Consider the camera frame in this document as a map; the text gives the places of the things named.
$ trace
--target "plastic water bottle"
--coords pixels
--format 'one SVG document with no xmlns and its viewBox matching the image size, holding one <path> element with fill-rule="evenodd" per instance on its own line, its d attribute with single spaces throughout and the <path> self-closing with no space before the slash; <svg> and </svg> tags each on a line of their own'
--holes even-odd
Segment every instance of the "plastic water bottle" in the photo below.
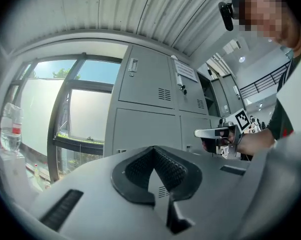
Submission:
<svg viewBox="0 0 301 240">
<path fill-rule="evenodd" d="M 40 181 L 40 171 L 37 167 L 37 164 L 35 164 L 34 176 L 35 176 L 36 181 L 39 182 Z"/>
<path fill-rule="evenodd" d="M 20 107 L 7 103 L 0 122 L 0 144 L 9 152 L 18 152 L 21 144 L 23 111 Z"/>
</svg>

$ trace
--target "ceiling light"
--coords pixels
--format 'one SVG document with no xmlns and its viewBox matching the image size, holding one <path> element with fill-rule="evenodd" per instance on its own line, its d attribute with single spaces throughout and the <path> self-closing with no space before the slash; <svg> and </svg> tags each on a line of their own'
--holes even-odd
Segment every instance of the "ceiling light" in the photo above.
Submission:
<svg viewBox="0 0 301 240">
<path fill-rule="evenodd" d="M 244 62 L 244 61 L 245 61 L 245 56 L 241 56 L 241 57 L 239 58 L 239 62 L 242 63 L 242 62 Z"/>
</svg>

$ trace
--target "window frame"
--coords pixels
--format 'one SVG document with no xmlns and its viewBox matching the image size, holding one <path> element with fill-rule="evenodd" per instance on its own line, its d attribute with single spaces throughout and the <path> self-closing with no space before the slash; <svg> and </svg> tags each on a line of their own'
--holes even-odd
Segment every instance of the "window frame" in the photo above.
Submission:
<svg viewBox="0 0 301 240">
<path fill-rule="evenodd" d="M 60 179 L 59 171 L 58 171 L 58 157 L 57 157 L 57 147 L 81 152 L 92 155 L 101 155 L 104 150 L 104 145 L 97 143 L 89 143 L 82 142 L 74 139 L 67 139 L 58 136 L 59 129 L 59 119 L 60 115 L 63 112 L 63 104 L 65 102 L 65 98 L 68 95 L 68 122 L 69 124 L 69 116 L 70 116 L 70 105 L 72 98 L 72 90 L 84 90 L 84 91 L 92 91 L 92 92 L 103 92 L 103 93 L 112 93 L 113 84 L 96 82 L 96 81 L 87 81 L 87 80 L 78 80 L 75 79 L 79 71 L 81 70 L 83 64 L 87 60 L 93 61 L 102 61 L 109 63 L 117 63 L 121 64 L 122 59 L 114 58 L 109 56 L 99 56 L 99 55 L 87 55 L 83 53 L 81 58 L 79 58 L 73 67 L 70 69 L 68 75 L 64 79 L 63 84 L 60 87 L 60 90 L 57 94 L 50 121 L 48 126 L 48 136 L 47 136 L 47 163 L 49 169 L 49 176 L 52 182 L 58 181 Z"/>
<path fill-rule="evenodd" d="M 85 63 L 86 60 L 93 61 L 101 61 L 101 62 L 109 62 L 121 64 L 122 59 L 110 56 L 102 56 L 102 55 L 91 55 L 86 54 L 85 52 L 81 54 L 68 54 L 68 55 L 56 55 L 56 56 L 48 56 L 42 58 L 35 58 L 33 60 L 24 61 L 20 67 L 18 68 L 12 82 L 10 83 L 4 101 L 7 101 L 10 89 L 12 86 L 18 86 L 12 104 L 20 107 L 21 106 L 21 96 L 23 89 L 26 85 L 26 82 L 31 75 L 32 71 L 36 68 L 38 63 L 48 62 L 48 61 L 61 61 L 61 60 L 75 60 L 71 69 L 69 70 L 67 76 L 65 77 L 58 94 L 56 96 L 52 112 L 50 115 L 49 125 L 48 125 L 48 134 L 47 134 L 47 165 L 49 171 L 50 182 L 53 183 L 60 179 L 58 172 L 58 158 L 57 158 L 57 147 L 64 148 L 67 150 L 72 150 L 75 152 L 81 152 L 92 155 L 101 155 L 103 152 L 104 145 L 102 144 L 94 144 L 88 142 L 81 142 L 72 139 L 65 139 L 59 136 L 56 136 L 57 124 L 59 119 L 59 114 L 61 109 L 63 109 L 64 98 L 70 90 L 85 90 L 92 92 L 104 92 L 104 93 L 112 93 L 113 84 L 103 83 L 103 82 L 95 82 L 95 81 L 86 81 L 86 80 L 76 80 L 75 77 L 79 73 L 81 67 Z M 25 75 L 22 79 L 19 77 L 23 74 L 26 67 L 29 66 Z M 68 113 L 70 106 L 70 98 L 68 100 Z M 1 114 L 3 114 L 5 104 L 3 104 L 1 108 Z"/>
</svg>

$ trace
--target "vent slot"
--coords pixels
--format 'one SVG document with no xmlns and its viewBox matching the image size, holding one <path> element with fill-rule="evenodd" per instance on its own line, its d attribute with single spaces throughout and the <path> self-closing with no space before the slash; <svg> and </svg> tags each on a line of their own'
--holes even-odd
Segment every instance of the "vent slot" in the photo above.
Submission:
<svg viewBox="0 0 301 240">
<path fill-rule="evenodd" d="M 228 105 L 220 106 L 220 111 L 222 114 L 226 114 L 226 113 L 230 112 L 229 106 Z"/>
<path fill-rule="evenodd" d="M 239 41 L 236 41 L 236 44 L 238 45 L 238 49 L 242 48 Z"/>
<path fill-rule="evenodd" d="M 205 108 L 205 107 L 204 107 L 204 102 L 203 102 L 202 100 L 200 100 L 200 99 L 197 100 L 197 105 L 198 105 L 198 107 L 199 107 L 200 109 L 204 109 L 204 108 Z"/>
<path fill-rule="evenodd" d="M 166 90 L 166 89 L 162 89 L 162 88 L 158 88 L 158 98 L 160 100 L 164 100 L 164 101 L 171 101 L 171 91 L 170 90 Z"/>
<path fill-rule="evenodd" d="M 220 168 L 221 171 L 230 173 L 230 174 L 236 174 L 243 176 L 246 172 L 246 169 L 244 168 L 238 168 L 234 166 L 224 165 L 222 168 Z"/>
<path fill-rule="evenodd" d="M 170 193 L 167 191 L 167 189 L 164 186 L 160 186 L 158 188 L 158 198 L 163 198 L 169 195 Z"/>
<path fill-rule="evenodd" d="M 58 231 L 71 211 L 81 199 L 83 192 L 69 190 L 49 211 L 40 222 L 54 231 Z"/>
</svg>

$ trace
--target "frosted glass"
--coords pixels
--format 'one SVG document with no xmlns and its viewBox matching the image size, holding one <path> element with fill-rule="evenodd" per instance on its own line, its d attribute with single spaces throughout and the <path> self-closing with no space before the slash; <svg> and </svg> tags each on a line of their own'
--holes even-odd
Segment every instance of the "frosted glass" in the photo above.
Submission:
<svg viewBox="0 0 301 240">
<path fill-rule="evenodd" d="M 111 96 L 110 93 L 72 90 L 69 136 L 103 142 Z"/>
<path fill-rule="evenodd" d="M 51 114 L 63 81 L 29 79 L 21 94 L 21 141 L 45 156 Z"/>
</svg>

